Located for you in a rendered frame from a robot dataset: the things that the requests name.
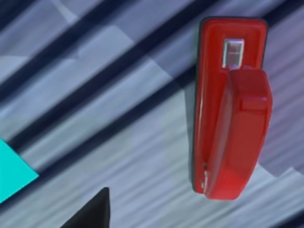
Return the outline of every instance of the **red staple remover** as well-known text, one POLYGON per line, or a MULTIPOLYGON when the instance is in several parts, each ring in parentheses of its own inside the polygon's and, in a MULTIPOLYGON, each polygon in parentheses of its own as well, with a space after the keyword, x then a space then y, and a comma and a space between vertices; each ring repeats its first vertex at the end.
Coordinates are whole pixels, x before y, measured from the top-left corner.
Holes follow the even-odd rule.
POLYGON ((194 190, 234 200, 257 163, 272 95, 261 69, 267 25, 207 18, 200 26, 194 124, 194 190))

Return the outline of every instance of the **red bottle opener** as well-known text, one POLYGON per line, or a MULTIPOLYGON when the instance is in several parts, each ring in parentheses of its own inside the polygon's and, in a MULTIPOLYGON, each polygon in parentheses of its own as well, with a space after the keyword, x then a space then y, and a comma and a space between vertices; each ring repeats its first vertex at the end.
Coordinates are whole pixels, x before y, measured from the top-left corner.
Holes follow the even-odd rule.
POLYGON ((272 109, 261 69, 267 25, 208 18, 200 27, 194 124, 194 190, 233 200, 257 163, 272 109))

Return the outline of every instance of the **red plastic object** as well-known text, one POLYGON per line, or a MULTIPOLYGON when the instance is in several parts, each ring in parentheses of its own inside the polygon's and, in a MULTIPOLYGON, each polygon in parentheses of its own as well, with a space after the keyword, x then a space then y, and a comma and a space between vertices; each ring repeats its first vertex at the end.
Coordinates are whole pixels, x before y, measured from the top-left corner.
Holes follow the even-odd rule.
POLYGON ((194 190, 209 199, 233 200, 241 194, 264 143, 272 109, 261 70, 266 34, 260 19, 209 18, 200 27, 194 190), (243 43, 237 66, 224 59, 227 40, 243 43))

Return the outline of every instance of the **teal paper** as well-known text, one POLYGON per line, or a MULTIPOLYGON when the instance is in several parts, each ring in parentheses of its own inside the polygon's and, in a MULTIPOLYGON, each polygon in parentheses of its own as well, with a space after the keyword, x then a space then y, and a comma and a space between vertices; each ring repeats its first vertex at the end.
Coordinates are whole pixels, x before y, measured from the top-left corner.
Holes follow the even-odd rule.
POLYGON ((18 154, 0 139, 0 203, 38 176, 18 154))

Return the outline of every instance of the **striped surface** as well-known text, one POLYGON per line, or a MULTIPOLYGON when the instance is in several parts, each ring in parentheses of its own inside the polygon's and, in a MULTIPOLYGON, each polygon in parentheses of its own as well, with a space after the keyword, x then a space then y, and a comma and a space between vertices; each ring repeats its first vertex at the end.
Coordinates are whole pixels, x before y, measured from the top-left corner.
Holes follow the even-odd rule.
POLYGON ((268 228, 304 209, 303 1, 32 2, 0 24, 0 136, 40 178, 0 205, 1 228, 60 227, 105 186, 113 228, 268 228), (210 15, 270 27, 273 117, 233 202, 190 184, 196 36, 210 15))

